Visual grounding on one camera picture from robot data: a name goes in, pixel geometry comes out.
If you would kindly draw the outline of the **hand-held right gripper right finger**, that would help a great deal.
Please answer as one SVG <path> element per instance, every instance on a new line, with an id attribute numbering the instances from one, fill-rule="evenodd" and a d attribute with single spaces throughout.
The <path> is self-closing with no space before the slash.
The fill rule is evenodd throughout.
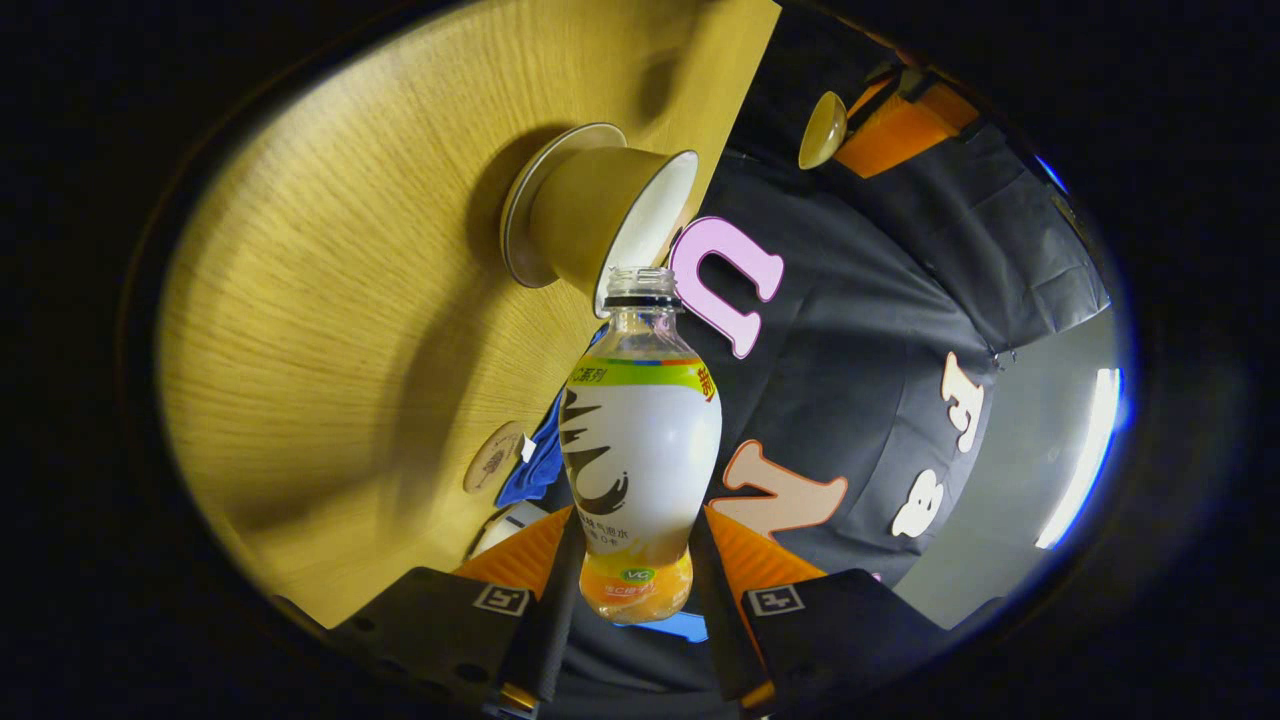
<path id="1" fill-rule="evenodd" d="M 833 717 L 948 644 L 870 573 L 824 573 L 714 509 L 689 548 L 719 692 L 744 717 Z"/>

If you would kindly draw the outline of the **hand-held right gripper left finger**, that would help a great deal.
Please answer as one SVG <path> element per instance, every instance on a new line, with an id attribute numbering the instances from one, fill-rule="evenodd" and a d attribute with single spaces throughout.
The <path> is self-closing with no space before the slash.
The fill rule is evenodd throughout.
<path id="1" fill-rule="evenodd" d="M 584 557 L 561 509 L 453 571 L 410 569 L 330 639 L 447 717 L 534 717 L 556 694 Z"/>

